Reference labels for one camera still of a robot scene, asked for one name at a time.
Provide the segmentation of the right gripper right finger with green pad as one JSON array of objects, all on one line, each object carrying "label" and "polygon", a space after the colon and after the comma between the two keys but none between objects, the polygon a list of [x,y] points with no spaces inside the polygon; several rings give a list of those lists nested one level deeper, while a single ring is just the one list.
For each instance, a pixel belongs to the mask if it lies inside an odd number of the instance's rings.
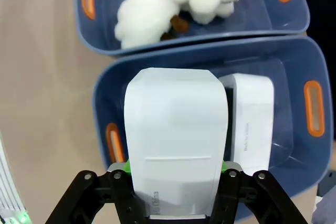
[{"label": "right gripper right finger with green pad", "polygon": [[223,162],[210,223],[234,223],[240,203],[258,223],[307,223],[299,209],[267,170],[247,175],[235,162]]}]

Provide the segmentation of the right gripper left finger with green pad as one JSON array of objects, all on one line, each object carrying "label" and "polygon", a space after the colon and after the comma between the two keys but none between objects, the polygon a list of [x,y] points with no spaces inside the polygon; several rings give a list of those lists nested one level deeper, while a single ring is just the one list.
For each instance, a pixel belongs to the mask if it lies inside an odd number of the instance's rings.
[{"label": "right gripper left finger with green pad", "polygon": [[120,223],[147,223],[131,176],[122,169],[101,176],[90,170],[80,171],[46,223],[92,223],[105,204],[114,204]]}]

